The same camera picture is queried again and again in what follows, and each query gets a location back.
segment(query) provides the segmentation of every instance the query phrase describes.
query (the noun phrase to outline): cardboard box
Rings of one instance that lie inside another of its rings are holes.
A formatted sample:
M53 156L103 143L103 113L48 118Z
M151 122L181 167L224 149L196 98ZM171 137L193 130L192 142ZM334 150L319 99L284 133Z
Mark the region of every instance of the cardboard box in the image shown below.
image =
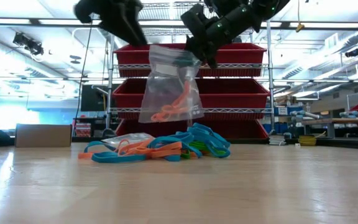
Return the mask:
M16 147L69 147L71 125L17 124Z

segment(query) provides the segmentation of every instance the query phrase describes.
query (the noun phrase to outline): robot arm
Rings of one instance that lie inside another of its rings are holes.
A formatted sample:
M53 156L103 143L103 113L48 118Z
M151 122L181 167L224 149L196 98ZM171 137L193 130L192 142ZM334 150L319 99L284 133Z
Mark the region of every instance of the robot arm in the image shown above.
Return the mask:
M207 18L204 7L195 4L181 19L193 34L187 37L186 50L215 68L218 49L252 27L259 32L262 21L278 13L290 0L204 0L218 16ZM139 0L80 0L75 15L81 22L90 22L90 14L100 15L102 29L131 45L147 44L137 16L142 9Z

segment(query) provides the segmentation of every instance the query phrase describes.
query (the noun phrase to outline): table surface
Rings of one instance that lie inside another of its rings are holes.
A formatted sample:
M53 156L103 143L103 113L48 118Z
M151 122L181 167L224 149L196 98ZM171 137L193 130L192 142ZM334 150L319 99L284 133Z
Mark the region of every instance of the table surface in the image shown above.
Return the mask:
M354 123L354 124L358 124L358 119L354 119L354 118L327 118L327 119L314 119L314 120L302 121L302 124L328 124L328 123L334 123L334 124Z
M0 224L358 223L358 149L245 144L227 159L98 164L77 159L85 146L0 147Z

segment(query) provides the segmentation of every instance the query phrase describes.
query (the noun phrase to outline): clear plastic bag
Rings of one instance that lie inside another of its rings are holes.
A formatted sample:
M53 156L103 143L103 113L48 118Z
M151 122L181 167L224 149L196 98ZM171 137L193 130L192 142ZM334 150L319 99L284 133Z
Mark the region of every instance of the clear plastic bag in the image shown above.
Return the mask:
M150 46L150 73L140 123L181 121L204 116L195 76L200 61L186 50Z
M137 143L141 141L148 140L150 138L153 138L153 136L147 134L147 133L132 133L132 134L125 134L123 136L117 136L113 138L103 139L102 142L105 142L112 147L118 147L119 143L122 140L128 140L129 144Z

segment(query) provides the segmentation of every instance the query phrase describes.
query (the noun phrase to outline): workbench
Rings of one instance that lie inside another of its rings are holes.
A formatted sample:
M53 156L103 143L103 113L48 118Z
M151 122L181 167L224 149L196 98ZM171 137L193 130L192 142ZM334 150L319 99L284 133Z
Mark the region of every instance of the workbench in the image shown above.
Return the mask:
M358 119L354 118L328 118L328 119L314 119L302 121L305 129L305 134L310 134L310 126L314 124L327 124L327 137L335 138L335 124L358 124Z

